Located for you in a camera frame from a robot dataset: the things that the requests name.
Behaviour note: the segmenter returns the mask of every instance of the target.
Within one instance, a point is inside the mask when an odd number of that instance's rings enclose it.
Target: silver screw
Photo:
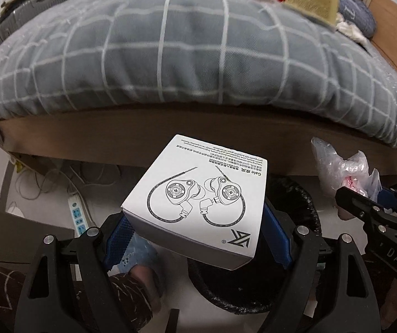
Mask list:
[[[45,237],[45,239],[43,239],[43,242],[45,244],[51,244],[54,241],[54,237],[52,235],[48,235],[47,237]]]
[[[90,228],[88,229],[88,236],[95,237],[98,234],[98,228]]]
[[[306,226],[298,226],[297,232],[302,235],[307,235],[309,233],[309,229]]]
[[[352,242],[351,235],[349,235],[349,234],[343,234],[343,235],[342,235],[342,240],[343,240],[345,243],[351,243],[351,242]]]

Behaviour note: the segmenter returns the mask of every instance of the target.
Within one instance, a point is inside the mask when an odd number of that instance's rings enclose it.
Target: gray suitcase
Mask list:
[[[0,24],[0,45],[35,16],[66,0],[27,0]]]

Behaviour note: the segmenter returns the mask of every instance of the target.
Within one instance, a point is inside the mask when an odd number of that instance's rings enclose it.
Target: kz logo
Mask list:
[[[248,248],[248,244],[250,243],[250,236],[251,234],[244,233],[241,231],[235,231],[234,229],[231,229],[232,233],[234,234],[235,239],[229,241],[229,244],[233,244],[235,246],[241,246],[241,247],[246,247]]]

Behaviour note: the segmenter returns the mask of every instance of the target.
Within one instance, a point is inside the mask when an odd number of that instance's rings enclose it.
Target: wooden bed frame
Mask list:
[[[312,114],[268,106],[137,104],[0,121],[0,131],[9,152],[139,167],[182,134],[261,156],[270,172],[285,175],[317,175],[316,136],[345,158],[361,150],[371,168],[397,175],[397,149]]]

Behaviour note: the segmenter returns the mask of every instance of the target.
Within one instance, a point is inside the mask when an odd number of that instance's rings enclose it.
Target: box top face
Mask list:
[[[266,172],[262,158],[176,135],[122,208],[197,242],[197,249],[204,244],[252,258]]]

